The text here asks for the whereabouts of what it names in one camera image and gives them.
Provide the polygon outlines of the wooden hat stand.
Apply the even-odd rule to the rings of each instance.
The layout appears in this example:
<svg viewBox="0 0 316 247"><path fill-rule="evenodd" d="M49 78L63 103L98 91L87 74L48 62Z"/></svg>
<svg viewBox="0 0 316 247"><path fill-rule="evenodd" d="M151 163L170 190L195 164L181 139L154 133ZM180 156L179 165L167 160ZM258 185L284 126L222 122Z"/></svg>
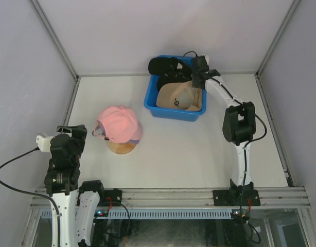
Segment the wooden hat stand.
<svg viewBox="0 0 316 247"><path fill-rule="evenodd" d="M133 151L136 147L136 144L127 142L127 143L114 143L108 141L109 149L116 154L128 154Z"/></svg>

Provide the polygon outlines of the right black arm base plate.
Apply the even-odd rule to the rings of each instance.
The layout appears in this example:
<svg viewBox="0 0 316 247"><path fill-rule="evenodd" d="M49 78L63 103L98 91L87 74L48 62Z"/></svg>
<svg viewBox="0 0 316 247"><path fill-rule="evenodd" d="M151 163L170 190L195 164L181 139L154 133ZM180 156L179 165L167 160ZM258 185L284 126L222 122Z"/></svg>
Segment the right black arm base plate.
<svg viewBox="0 0 316 247"><path fill-rule="evenodd" d="M241 193L232 193L229 189L213 190L213 199L215 206L261 206L257 190L246 192L243 197Z"/></svg>

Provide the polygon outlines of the pink baseball cap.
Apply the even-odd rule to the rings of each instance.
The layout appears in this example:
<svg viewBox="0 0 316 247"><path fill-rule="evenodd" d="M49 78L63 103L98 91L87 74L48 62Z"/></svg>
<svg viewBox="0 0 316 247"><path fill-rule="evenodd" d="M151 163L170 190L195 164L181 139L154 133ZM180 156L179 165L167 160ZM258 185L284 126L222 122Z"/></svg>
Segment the pink baseball cap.
<svg viewBox="0 0 316 247"><path fill-rule="evenodd" d="M92 135L117 144L138 144L143 135L143 128L133 109L113 105L97 117Z"/></svg>

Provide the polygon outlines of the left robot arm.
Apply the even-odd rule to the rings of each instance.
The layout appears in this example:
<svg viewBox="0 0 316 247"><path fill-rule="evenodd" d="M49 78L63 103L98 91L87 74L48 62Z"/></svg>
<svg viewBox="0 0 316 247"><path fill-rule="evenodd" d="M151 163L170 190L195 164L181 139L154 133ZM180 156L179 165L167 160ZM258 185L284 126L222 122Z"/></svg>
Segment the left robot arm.
<svg viewBox="0 0 316 247"><path fill-rule="evenodd" d="M58 135L36 137L41 152L49 152L44 179L50 199L52 246L91 246L91 231L96 207L106 200L100 180L78 184L80 158L84 151L85 125L58 126Z"/></svg>

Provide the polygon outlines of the beige baseball cap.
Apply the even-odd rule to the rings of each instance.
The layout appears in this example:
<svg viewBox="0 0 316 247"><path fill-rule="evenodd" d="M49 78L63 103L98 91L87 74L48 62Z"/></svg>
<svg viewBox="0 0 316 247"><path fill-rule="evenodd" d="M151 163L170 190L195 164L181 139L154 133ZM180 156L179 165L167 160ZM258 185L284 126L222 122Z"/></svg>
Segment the beige baseball cap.
<svg viewBox="0 0 316 247"><path fill-rule="evenodd" d="M167 83L159 90L156 105L181 111L198 112L202 109L203 90L192 86L192 81Z"/></svg>

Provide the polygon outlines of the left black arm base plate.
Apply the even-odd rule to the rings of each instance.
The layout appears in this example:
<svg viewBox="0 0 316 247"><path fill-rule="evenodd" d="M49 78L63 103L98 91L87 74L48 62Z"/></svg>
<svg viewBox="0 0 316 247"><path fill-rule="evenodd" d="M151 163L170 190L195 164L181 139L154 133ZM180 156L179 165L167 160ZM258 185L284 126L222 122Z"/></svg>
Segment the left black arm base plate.
<svg viewBox="0 0 316 247"><path fill-rule="evenodd" d="M98 206L118 206L122 200L122 190L120 189L107 189L100 194L100 201Z"/></svg>

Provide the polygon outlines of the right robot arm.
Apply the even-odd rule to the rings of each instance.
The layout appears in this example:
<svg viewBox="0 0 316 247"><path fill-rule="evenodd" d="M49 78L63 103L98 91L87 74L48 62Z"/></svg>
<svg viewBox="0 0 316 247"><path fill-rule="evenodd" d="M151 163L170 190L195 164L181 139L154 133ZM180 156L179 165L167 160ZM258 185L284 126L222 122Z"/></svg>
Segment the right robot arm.
<svg viewBox="0 0 316 247"><path fill-rule="evenodd" d="M229 189L213 191L216 206L239 206L254 197L254 184L249 169L250 142L256 132L255 107L252 102L242 102L232 93L221 74L210 69L205 56L191 59L193 87L203 89L225 108L222 134L235 148L235 165L232 168Z"/></svg>

